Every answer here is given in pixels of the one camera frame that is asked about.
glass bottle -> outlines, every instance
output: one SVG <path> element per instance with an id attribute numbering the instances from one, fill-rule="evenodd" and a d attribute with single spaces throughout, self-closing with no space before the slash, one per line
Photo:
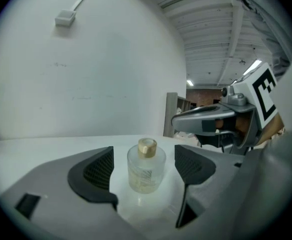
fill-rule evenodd
<path id="1" fill-rule="evenodd" d="M 134 191 L 148 194 L 158 189 L 163 179 L 166 154 L 154 139 L 140 139 L 138 145 L 129 149 L 127 160 L 129 185 Z"/>

black rubber pad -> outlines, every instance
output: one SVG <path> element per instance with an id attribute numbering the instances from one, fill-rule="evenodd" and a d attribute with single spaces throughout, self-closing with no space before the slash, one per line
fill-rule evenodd
<path id="1" fill-rule="evenodd" d="M 112 146 L 74 165 L 68 172 L 71 189 L 91 203 L 118 204 L 115 194 L 109 192 L 109 181 L 114 169 L 114 149 Z"/>
<path id="2" fill-rule="evenodd" d="M 181 145 L 175 146 L 175 167 L 186 185 L 201 184 L 216 171 L 212 160 Z"/>
<path id="3" fill-rule="evenodd" d="M 203 120 L 201 121 L 201 128 L 204 132 L 214 133 L 216 131 L 215 120 Z"/>
<path id="4" fill-rule="evenodd" d="M 176 224 L 176 228 L 182 228 L 183 226 L 185 226 L 186 224 L 188 224 L 189 222 L 191 222 L 195 218 L 197 218 L 197 214 L 186 203 L 185 208 L 184 208 L 184 212 L 182 213 L 182 216 L 179 217 L 179 220 Z"/>
<path id="5" fill-rule="evenodd" d="M 24 194 L 21 200 L 16 205 L 16 210 L 20 212 L 24 217 L 30 219 L 32 213 L 34 212 L 40 196 L 34 194 Z"/>

